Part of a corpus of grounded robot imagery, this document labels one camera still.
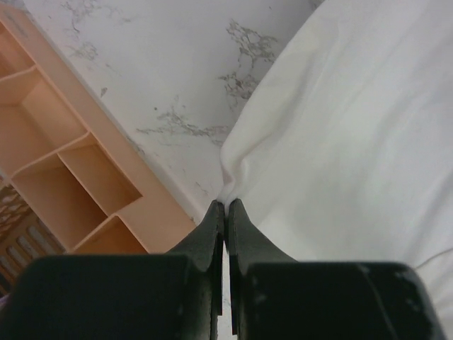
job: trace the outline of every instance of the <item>white fabric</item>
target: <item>white fabric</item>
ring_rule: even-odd
[[[418,270],[453,339],[453,1],[330,0],[222,148],[224,189],[300,260]]]

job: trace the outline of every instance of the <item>marble surface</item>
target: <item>marble surface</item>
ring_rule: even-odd
[[[29,11],[195,222],[222,187],[220,147],[322,0],[0,0]],[[228,261],[219,339],[231,338]]]

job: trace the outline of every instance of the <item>square compartment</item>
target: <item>square compartment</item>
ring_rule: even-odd
[[[0,78],[23,71],[34,65],[28,54],[0,24]]]
[[[114,216],[91,233],[73,254],[146,254],[147,251],[129,231],[124,222]]]
[[[56,154],[27,168],[13,184],[65,249],[107,218]]]
[[[2,89],[15,93],[0,96],[0,168],[7,175],[86,133],[36,69],[0,79]]]
[[[142,197],[98,144],[63,151],[59,156],[108,216]]]

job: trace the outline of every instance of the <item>white cloth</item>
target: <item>white cloth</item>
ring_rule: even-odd
[[[417,269],[453,339],[453,1],[330,0],[225,142],[227,205],[299,260]]]

